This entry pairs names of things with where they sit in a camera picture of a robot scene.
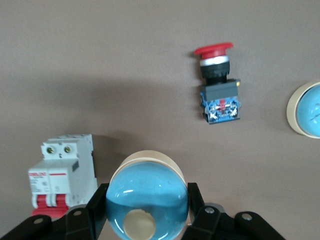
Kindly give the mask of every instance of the blue dome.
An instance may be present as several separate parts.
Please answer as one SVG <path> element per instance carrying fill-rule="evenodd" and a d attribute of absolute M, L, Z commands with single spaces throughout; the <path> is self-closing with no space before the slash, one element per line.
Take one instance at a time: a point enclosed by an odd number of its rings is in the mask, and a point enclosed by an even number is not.
<path fill-rule="evenodd" d="M 188 190 L 170 168 L 155 162 L 138 162 L 122 169 L 106 193 L 107 218 L 117 235 L 130 240 L 123 222 L 128 212 L 141 209 L 152 215 L 152 240 L 173 240 L 188 216 Z"/>
<path fill-rule="evenodd" d="M 312 87 L 302 96 L 296 118 L 304 132 L 320 137 L 320 85 Z"/>

